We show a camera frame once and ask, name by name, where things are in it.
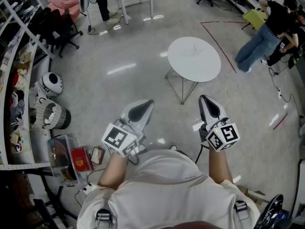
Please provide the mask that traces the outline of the red box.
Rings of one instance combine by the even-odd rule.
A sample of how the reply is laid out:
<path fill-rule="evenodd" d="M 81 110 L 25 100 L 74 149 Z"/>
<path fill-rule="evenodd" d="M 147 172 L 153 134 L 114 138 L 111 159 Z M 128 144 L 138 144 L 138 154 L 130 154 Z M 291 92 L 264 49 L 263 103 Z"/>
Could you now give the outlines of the red box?
<path fill-rule="evenodd" d="M 72 149 L 71 157 L 76 172 L 80 173 L 93 170 L 90 155 L 84 147 Z"/>

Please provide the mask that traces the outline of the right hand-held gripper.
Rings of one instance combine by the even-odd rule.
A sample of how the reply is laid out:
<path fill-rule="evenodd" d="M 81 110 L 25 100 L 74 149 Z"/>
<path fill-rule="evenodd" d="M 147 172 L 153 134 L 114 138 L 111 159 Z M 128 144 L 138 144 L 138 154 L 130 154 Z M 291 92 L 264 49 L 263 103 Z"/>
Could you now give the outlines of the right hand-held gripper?
<path fill-rule="evenodd" d="M 202 143 L 208 143 L 216 152 L 231 148 L 240 140 L 236 124 L 232 123 L 223 106 L 210 96 L 201 95 L 198 100 L 201 120 L 199 129 Z"/>

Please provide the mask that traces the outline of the picture frame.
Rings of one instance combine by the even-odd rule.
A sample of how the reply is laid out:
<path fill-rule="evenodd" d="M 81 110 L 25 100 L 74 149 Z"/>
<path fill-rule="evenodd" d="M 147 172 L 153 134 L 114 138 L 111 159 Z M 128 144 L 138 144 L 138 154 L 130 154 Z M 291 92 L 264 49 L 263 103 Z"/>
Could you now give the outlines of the picture frame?
<path fill-rule="evenodd" d="M 91 161 L 96 165 L 101 165 L 104 158 L 105 150 L 100 146 L 95 146 L 92 151 Z"/>

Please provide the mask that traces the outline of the person's left forearm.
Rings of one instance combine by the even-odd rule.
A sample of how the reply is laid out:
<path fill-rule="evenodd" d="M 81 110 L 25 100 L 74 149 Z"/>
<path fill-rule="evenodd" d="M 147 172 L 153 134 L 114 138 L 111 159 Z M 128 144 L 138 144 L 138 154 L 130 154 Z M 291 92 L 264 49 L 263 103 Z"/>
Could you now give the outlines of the person's left forearm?
<path fill-rule="evenodd" d="M 124 182 L 126 168 L 128 166 L 128 157 L 122 157 L 117 153 L 112 153 L 109 162 L 98 180 L 100 187 L 117 190 Z"/>

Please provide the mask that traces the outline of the black glossy round object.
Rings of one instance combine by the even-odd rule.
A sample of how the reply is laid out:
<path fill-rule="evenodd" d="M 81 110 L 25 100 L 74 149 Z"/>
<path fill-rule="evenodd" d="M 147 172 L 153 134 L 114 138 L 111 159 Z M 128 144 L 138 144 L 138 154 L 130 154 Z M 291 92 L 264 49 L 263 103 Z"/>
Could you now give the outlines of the black glossy round object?
<path fill-rule="evenodd" d="M 284 196 L 276 195 L 265 207 L 257 220 L 254 229 L 273 229 L 275 221 L 282 210 Z"/>

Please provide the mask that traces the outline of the clear plastic box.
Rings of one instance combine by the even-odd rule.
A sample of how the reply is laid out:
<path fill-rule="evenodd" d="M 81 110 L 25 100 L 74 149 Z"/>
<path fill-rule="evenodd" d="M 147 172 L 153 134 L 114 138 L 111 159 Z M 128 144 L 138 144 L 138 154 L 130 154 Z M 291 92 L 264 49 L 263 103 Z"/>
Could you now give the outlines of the clear plastic box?
<path fill-rule="evenodd" d="M 51 171 L 62 186 L 80 184 L 81 175 L 75 170 L 71 151 L 78 147 L 78 140 L 68 135 L 58 135 L 47 141 Z"/>

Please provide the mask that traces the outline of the person's white shirt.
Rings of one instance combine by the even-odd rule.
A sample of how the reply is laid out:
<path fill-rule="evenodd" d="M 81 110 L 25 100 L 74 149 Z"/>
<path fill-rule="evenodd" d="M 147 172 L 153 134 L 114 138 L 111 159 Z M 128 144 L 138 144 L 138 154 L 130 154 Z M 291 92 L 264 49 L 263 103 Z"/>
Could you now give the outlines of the person's white shirt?
<path fill-rule="evenodd" d="M 238 200 L 247 203 L 247 211 L 236 213 Z M 94 185 L 77 229 L 94 229 L 102 208 L 111 213 L 111 229 L 254 229 L 260 215 L 234 183 L 215 183 L 175 146 L 146 152 L 138 165 L 128 164 L 117 190 Z"/>

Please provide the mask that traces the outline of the white shelf unit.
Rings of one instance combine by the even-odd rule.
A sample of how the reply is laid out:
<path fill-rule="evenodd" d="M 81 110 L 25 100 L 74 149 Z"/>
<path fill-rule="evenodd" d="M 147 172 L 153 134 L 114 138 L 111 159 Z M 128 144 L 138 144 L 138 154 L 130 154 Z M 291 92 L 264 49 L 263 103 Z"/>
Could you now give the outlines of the white shelf unit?
<path fill-rule="evenodd" d="M 0 39 L 14 22 L 20 27 L 0 57 L 0 171 L 50 167 L 44 150 L 50 132 L 32 129 L 29 117 L 36 52 L 41 49 L 47 61 L 54 58 L 41 36 L 28 28 L 43 8 L 40 0 L 0 0 L 0 12 L 9 15 L 0 28 Z"/>

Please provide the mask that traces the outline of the yellow-green chair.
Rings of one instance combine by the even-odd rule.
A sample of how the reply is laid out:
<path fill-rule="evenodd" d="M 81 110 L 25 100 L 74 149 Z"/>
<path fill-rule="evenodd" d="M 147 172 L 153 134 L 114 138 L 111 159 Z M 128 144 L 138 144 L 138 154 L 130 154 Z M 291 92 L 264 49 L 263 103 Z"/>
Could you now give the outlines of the yellow-green chair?
<path fill-rule="evenodd" d="M 258 30 L 267 20 L 267 16 L 263 11 L 249 10 L 243 14 L 243 19 Z"/>

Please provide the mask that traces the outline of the white round robot toy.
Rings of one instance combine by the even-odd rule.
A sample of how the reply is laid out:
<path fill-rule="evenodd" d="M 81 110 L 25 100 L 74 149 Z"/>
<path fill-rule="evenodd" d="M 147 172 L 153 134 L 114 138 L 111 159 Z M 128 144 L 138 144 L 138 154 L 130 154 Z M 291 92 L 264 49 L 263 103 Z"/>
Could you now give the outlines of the white round robot toy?
<path fill-rule="evenodd" d="M 57 97 L 63 91 L 62 78 L 52 72 L 47 72 L 40 78 L 40 85 L 48 98 Z"/>

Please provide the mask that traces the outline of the grey woven basket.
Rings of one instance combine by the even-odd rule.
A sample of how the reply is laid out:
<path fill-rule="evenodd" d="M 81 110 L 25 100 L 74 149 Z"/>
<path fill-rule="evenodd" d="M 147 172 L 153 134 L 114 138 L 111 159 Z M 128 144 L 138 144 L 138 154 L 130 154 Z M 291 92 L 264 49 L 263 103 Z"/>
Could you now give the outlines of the grey woven basket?
<path fill-rule="evenodd" d="M 71 113 L 53 100 L 40 98 L 35 109 L 34 122 L 30 125 L 38 129 L 66 129 L 71 123 Z"/>

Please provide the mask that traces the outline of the white handled basket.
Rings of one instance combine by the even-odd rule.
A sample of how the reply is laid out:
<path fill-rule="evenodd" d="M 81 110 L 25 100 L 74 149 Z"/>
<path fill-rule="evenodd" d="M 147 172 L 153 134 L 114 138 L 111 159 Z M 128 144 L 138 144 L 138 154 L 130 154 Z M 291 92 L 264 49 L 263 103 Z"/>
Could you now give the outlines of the white handled basket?
<path fill-rule="evenodd" d="M 40 100 L 44 98 L 46 99 L 47 96 L 39 82 L 36 82 L 34 86 L 29 88 L 29 106 L 32 109 L 37 109 L 38 105 L 40 104 Z"/>

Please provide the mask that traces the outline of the person's right forearm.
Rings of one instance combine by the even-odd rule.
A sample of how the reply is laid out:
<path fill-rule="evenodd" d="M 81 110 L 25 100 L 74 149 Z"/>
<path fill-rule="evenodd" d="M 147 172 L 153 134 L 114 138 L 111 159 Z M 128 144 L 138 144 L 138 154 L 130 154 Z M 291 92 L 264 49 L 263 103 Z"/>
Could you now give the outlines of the person's right forearm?
<path fill-rule="evenodd" d="M 209 177 L 217 184 L 224 180 L 233 183 L 225 151 L 216 152 L 212 147 L 209 148 Z"/>

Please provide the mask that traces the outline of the white cabinet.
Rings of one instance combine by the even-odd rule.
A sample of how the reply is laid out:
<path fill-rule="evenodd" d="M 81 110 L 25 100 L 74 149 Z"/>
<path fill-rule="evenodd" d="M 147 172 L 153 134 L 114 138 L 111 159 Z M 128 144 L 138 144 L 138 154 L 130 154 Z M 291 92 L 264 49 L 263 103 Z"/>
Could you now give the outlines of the white cabinet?
<path fill-rule="evenodd" d="M 305 225 L 305 160 L 300 160 L 298 163 L 298 177 L 291 217 L 293 223 Z"/>

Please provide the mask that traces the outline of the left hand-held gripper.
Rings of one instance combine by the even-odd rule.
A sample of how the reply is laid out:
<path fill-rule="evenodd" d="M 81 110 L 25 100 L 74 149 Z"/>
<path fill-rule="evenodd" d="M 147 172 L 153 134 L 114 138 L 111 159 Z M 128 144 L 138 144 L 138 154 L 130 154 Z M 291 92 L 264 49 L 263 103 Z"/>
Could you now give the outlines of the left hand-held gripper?
<path fill-rule="evenodd" d="M 102 137 L 102 143 L 122 157 L 134 158 L 145 151 L 144 128 L 149 122 L 154 100 L 139 100 L 127 105 L 121 116 L 110 123 Z"/>

